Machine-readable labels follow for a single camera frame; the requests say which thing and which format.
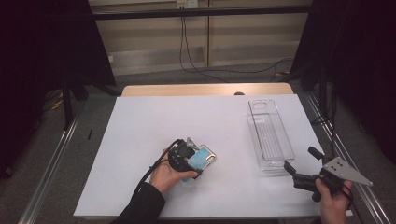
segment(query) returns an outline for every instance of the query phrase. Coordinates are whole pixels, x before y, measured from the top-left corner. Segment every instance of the metal rail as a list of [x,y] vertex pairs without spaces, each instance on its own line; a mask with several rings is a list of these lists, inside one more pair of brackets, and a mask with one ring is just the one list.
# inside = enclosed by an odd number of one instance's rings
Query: metal rail
[[235,15],[260,15],[260,14],[290,14],[309,13],[325,9],[325,7],[287,6],[287,7],[223,7],[223,8],[188,8],[188,9],[163,9],[146,11],[104,11],[89,14],[64,14],[49,15],[55,20],[127,20],[149,18],[173,17],[201,17],[201,16],[235,16]]
[[44,199],[46,198],[47,193],[50,190],[50,183],[52,182],[53,177],[55,177],[56,171],[59,167],[59,164],[61,163],[62,157],[67,149],[70,139],[73,136],[73,132],[76,129],[76,126],[78,124],[78,119],[80,117],[84,105],[78,111],[77,115],[73,119],[73,122],[70,124],[69,128],[63,132],[62,137],[58,143],[58,146],[56,147],[55,152],[52,155],[51,160],[49,161],[49,165],[45,173],[41,177],[38,186],[35,189],[35,193],[30,199],[25,210],[23,211],[21,219],[18,222],[19,224],[35,223],[35,219],[37,218],[38,212],[40,211]]
[[[312,108],[314,109],[314,112],[318,118],[320,118],[320,121],[324,121],[322,119],[322,115],[319,109],[318,105],[318,100],[315,97],[313,93],[308,93],[306,95],[308,98],[309,103],[311,104]],[[321,126],[324,130],[324,132],[327,134],[329,139],[332,139],[332,124],[328,121],[322,122]],[[352,157],[349,155],[347,152],[347,148],[344,146],[342,143],[340,137],[336,132],[334,132],[334,148],[336,153],[349,163],[350,166],[355,168],[357,171],[359,171],[358,167],[356,166],[355,162],[352,160]],[[367,208],[369,209],[371,215],[373,216],[375,223],[378,224],[388,224],[391,223],[384,208],[381,205],[381,202],[378,200],[378,198],[375,196],[374,192],[369,186],[365,186],[362,184],[355,183],[354,186],[358,190],[358,193],[361,195],[361,198],[363,199],[364,203],[366,204]]]

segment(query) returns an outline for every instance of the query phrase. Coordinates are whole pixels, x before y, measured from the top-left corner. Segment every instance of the white tabletop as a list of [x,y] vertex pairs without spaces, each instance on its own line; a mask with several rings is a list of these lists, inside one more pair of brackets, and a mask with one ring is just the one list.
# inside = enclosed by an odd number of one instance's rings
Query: white tabletop
[[116,217],[140,178],[173,141],[190,137],[218,159],[190,183],[164,197],[160,218],[270,218],[319,216],[311,192],[292,178],[259,170],[248,129],[249,100],[275,100],[298,173],[318,174],[322,151],[297,95],[134,96],[117,99],[75,216]]

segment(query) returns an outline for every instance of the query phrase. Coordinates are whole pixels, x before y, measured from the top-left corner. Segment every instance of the sleeve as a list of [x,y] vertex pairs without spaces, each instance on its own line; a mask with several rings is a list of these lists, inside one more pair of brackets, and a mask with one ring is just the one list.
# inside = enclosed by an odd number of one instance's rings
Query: sleeve
[[152,185],[143,183],[136,197],[125,207],[112,224],[155,224],[163,207],[163,195]]

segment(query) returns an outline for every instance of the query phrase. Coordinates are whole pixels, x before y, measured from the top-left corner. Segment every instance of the hand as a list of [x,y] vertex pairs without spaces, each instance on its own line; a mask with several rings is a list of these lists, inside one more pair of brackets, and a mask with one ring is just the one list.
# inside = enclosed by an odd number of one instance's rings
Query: hand
[[152,172],[149,180],[149,183],[161,193],[171,189],[181,179],[198,176],[195,171],[178,172],[174,170],[169,165],[168,154],[163,157],[162,161]]
[[[320,180],[315,181],[317,188],[321,194],[320,213],[322,224],[341,224],[347,223],[347,207],[349,199],[342,193],[337,192],[333,196],[327,186]],[[344,181],[344,184],[352,188],[352,182]],[[349,190],[343,187],[343,191],[350,194]]]

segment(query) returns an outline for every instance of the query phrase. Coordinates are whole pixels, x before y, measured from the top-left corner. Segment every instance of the transparent plastic box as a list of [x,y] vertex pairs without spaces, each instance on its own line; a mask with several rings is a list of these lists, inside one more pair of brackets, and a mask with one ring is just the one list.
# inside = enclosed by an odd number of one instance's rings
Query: transparent plastic box
[[285,161],[295,159],[273,100],[249,101],[247,122],[260,170],[283,170]]

